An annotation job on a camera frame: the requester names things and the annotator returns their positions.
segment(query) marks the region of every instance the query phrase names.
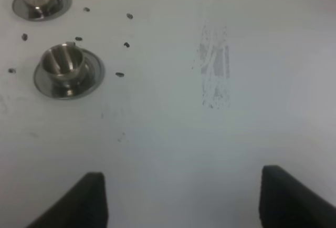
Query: white surface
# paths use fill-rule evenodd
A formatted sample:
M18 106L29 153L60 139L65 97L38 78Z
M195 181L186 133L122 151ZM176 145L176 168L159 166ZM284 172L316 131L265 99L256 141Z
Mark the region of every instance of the white surface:
M265 164L336 204L336 0L73 0L44 23L0 1L0 227L25 227L88 171L106 176L109 227L260 227ZM219 109L202 105L205 24L227 31ZM102 86L42 96L39 57L76 36Z

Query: small black dot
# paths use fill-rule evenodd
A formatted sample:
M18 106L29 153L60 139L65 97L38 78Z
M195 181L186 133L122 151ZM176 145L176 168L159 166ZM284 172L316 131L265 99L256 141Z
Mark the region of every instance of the small black dot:
M115 75L118 76L118 77L123 77L123 76L125 76L125 74L124 74L124 73L121 73L121 72L117 72Z
M22 34L21 38L22 38L22 40L26 41L26 40L28 40L28 35L27 34Z
M14 73L16 73L16 69L14 69L14 68L9 68L9 69L8 69L8 72L14 74Z

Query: metal saucer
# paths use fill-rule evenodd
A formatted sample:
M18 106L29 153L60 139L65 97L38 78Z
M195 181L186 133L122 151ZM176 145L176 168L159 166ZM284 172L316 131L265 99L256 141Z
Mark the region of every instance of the metal saucer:
M34 84L36 88L44 95L55 99L75 99L90 94L102 83L105 75L103 62L94 53L82 49L85 57L85 68L87 74L84 80L71 88L64 88L54 85L42 70L41 65L35 69Z
M23 0L14 0L12 9L14 13L23 19L32 21L43 21L55 19L71 6L72 0L51 0L50 3L43 9L35 9L29 7Z

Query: black object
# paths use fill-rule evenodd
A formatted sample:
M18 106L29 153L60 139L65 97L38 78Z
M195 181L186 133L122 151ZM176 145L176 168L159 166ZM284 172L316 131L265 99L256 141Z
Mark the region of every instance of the black object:
M28 228L106 228L107 222L104 175L88 173Z
M259 215L264 228L335 228L336 209L279 166L262 170Z

